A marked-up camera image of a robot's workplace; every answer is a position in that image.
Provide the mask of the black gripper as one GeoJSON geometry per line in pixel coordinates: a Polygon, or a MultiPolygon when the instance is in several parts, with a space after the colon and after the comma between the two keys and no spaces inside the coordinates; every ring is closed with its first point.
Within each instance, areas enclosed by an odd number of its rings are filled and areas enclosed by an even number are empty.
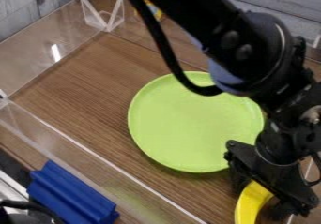
{"type": "Polygon", "coordinates": [[[319,179],[309,181],[301,164],[270,162],[255,145],[238,141],[226,142],[224,159],[230,167],[230,184],[235,194],[240,194],[250,181],[255,181],[275,197],[268,201],[267,214],[271,220],[285,220],[290,215],[306,217],[319,204],[311,187],[319,179]]]}

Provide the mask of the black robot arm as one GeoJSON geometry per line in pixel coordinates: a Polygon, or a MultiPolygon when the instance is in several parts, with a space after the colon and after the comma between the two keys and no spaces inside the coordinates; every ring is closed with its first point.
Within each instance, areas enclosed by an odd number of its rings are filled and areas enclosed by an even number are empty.
{"type": "Polygon", "coordinates": [[[248,97],[267,120],[252,144],[230,140],[224,159],[231,180],[255,181],[278,198],[279,215],[306,216],[319,198],[299,168],[310,158],[321,183],[321,82],[303,66],[306,40],[270,14],[244,11],[228,0],[129,0],[149,30],[168,69],[200,96],[248,97]],[[212,84],[187,78],[151,9],[157,7],[192,36],[210,59],[212,84]]]}

